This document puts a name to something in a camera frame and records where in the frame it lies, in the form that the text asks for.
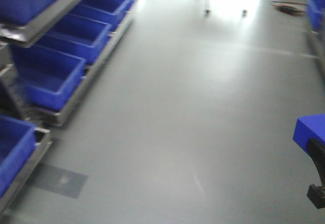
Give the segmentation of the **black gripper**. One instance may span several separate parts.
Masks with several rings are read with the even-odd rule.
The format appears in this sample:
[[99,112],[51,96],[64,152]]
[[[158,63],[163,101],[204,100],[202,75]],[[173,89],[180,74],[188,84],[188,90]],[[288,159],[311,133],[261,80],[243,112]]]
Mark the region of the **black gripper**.
[[322,184],[322,186],[310,185],[307,197],[316,208],[324,208],[324,145],[316,138],[310,138],[307,141],[306,148],[317,168]]

